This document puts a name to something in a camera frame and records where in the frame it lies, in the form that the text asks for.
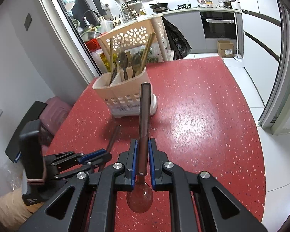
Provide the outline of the dark spoon black handle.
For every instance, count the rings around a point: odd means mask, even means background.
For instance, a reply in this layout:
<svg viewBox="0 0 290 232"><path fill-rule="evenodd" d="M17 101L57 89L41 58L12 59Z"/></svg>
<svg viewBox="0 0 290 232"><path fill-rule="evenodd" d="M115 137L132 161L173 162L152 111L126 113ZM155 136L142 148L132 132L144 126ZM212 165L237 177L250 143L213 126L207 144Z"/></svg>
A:
<svg viewBox="0 0 290 232"><path fill-rule="evenodd" d="M151 84L142 83L140 95L139 140L137 178L132 192L127 194L129 208L138 214L145 213L152 206L152 189L146 183L148 164L148 143L151 111Z"/></svg>

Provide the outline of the kitchen faucet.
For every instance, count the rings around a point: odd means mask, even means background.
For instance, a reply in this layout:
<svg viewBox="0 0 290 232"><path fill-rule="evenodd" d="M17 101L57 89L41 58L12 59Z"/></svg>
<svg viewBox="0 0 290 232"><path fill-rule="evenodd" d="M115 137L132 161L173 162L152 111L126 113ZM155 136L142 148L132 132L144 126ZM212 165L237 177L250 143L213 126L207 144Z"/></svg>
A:
<svg viewBox="0 0 290 232"><path fill-rule="evenodd" d="M83 14L83 21L85 22L86 26L93 25L93 26L98 26L100 25L99 18L101 15L93 10L89 9Z"/></svg>

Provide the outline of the pink stool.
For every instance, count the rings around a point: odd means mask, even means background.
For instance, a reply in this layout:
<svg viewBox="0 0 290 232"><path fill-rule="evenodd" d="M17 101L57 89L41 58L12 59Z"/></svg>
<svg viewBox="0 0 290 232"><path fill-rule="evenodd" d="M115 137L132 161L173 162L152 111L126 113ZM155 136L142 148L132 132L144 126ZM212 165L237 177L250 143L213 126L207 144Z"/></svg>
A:
<svg viewBox="0 0 290 232"><path fill-rule="evenodd" d="M46 104L47 106L42 111L39 119L42 125L51 134L55 135L66 120L72 107L57 96L49 98Z"/></svg>

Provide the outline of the beige utensil holder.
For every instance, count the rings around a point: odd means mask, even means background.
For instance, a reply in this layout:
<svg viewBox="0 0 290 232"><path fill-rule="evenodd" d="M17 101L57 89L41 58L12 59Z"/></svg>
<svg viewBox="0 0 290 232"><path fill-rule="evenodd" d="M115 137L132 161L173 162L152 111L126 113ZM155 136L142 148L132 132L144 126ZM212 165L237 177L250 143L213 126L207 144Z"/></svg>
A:
<svg viewBox="0 0 290 232"><path fill-rule="evenodd" d="M92 89L100 96L115 118L138 116L140 112L141 84L150 83L146 70L132 77L132 68L127 69L128 80L120 70L111 81L111 73L104 73L93 83Z"/></svg>

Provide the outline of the yellow foil package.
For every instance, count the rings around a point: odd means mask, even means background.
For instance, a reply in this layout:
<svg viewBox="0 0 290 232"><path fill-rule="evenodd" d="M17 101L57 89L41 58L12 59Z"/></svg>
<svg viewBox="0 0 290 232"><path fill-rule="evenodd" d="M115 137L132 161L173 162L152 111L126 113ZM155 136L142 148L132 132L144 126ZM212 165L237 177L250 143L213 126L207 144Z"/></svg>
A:
<svg viewBox="0 0 290 232"><path fill-rule="evenodd" d="M105 56L104 52L102 51L102 49L99 49L99 56L101 57L102 62L104 63L106 69L108 72L113 72L113 68L111 66L111 64L109 63L107 57Z"/></svg>

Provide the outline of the red basket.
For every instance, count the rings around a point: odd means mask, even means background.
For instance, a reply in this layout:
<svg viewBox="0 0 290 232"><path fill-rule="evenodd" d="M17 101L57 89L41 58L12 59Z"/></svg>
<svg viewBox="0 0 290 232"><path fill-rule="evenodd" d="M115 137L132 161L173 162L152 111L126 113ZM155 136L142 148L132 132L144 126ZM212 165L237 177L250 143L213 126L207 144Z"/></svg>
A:
<svg viewBox="0 0 290 232"><path fill-rule="evenodd" d="M97 39L91 39L87 41L85 44L90 52L95 52L101 48Z"/></svg>

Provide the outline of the black plastic bag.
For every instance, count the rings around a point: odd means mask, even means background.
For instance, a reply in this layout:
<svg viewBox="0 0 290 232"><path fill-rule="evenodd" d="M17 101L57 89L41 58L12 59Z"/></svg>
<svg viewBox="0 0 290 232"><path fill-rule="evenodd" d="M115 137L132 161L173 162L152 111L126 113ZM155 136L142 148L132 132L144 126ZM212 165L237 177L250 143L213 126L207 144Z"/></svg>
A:
<svg viewBox="0 0 290 232"><path fill-rule="evenodd" d="M164 17L162 17L162 21L168 36L170 48L174 51L174 60L184 59L190 54L192 47L174 24Z"/></svg>

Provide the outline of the cardboard box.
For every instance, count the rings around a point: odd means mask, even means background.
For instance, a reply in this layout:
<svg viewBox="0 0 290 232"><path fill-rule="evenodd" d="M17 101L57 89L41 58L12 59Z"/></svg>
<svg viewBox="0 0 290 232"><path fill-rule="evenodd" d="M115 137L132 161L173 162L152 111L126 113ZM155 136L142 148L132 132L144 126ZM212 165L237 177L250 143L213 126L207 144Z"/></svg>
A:
<svg viewBox="0 0 290 232"><path fill-rule="evenodd" d="M229 40L218 40L217 53L221 58L232 58L234 56L234 44Z"/></svg>

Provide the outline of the black wok on stove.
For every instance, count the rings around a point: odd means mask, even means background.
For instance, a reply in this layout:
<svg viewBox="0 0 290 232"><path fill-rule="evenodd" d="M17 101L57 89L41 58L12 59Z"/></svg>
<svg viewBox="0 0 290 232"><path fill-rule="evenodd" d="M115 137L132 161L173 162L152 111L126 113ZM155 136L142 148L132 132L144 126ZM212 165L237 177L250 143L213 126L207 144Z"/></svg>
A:
<svg viewBox="0 0 290 232"><path fill-rule="evenodd" d="M168 3L156 3L149 6L154 13L165 12L169 10Z"/></svg>

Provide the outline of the built-in black oven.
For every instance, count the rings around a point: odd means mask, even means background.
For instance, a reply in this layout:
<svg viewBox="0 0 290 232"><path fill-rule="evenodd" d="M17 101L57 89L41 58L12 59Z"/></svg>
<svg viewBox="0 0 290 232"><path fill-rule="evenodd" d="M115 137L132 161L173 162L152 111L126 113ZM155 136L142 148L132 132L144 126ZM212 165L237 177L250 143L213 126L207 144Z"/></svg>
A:
<svg viewBox="0 0 290 232"><path fill-rule="evenodd" d="M229 12L200 12L207 39L236 39L235 16Z"/></svg>

